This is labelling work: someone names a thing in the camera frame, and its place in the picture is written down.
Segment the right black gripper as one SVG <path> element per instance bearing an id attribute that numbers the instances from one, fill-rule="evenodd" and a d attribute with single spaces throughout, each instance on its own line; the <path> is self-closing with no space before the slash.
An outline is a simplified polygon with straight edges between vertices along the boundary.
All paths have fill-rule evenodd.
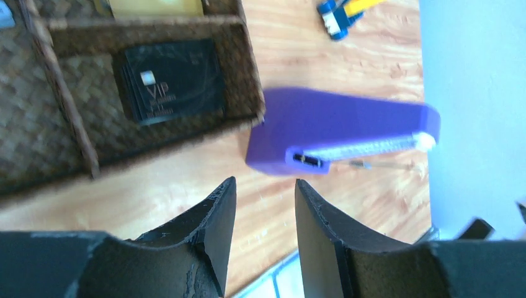
<path id="1" fill-rule="evenodd" d="M 486 240 L 486 241 L 525 241 L 525 232 L 520 232 L 517 238 L 505 238 L 496 232 L 495 228 L 481 218 L 475 218 L 457 239 L 459 240 Z"/>

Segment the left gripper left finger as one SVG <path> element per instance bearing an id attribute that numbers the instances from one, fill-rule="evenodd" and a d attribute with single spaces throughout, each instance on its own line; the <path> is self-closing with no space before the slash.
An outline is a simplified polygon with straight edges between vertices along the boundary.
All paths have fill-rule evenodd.
<path id="1" fill-rule="evenodd" d="M 1 233 L 2 297 L 224 297 L 236 180 L 137 239 L 101 231 Z"/>

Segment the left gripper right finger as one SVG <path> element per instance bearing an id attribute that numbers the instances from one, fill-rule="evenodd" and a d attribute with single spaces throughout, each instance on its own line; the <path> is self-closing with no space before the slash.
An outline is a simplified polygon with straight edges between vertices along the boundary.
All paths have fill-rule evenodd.
<path id="1" fill-rule="evenodd" d="M 525 242 L 404 243 L 295 184 L 295 218 L 306 297 L 524 297 Z"/>

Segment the white card holder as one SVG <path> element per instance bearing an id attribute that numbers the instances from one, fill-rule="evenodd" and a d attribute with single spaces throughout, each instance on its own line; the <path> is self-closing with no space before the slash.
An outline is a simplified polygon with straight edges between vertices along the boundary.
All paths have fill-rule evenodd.
<path id="1" fill-rule="evenodd" d="M 298 250 L 279 261 L 233 297 L 304 298 Z"/>

